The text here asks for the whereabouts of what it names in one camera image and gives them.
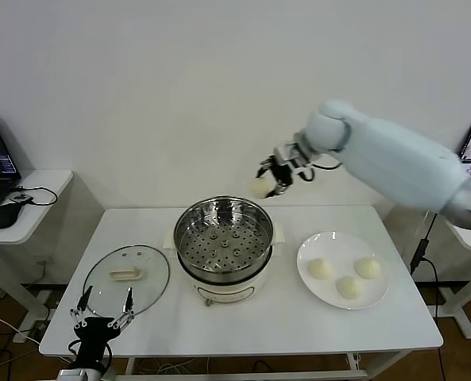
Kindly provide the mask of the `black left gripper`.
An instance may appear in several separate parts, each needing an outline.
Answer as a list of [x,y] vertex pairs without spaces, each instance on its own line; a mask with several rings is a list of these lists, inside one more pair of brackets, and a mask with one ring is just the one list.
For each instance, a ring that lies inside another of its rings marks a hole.
[[70,309],[75,323],[74,332],[80,340],[75,362],[77,364],[100,364],[106,345],[119,336],[119,329],[125,329],[134,319],[133,288],[129,287],[122,313],[116,317],[86,317],[92,286],[89,286],[79,299],[76,308]]

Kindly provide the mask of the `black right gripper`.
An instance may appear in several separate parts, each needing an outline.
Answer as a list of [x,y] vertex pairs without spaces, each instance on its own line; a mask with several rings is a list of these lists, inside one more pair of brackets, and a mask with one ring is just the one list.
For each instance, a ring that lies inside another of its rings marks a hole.
[[280,165],[275,156],[270,156],[260,163],[260,168],[257,171],[256,177],[262,178],[266,172],[270,172],[276,181],[274,188],[267,193],[268,198],[284,194],[293,184],[292,171],[290,167],[287,164]]

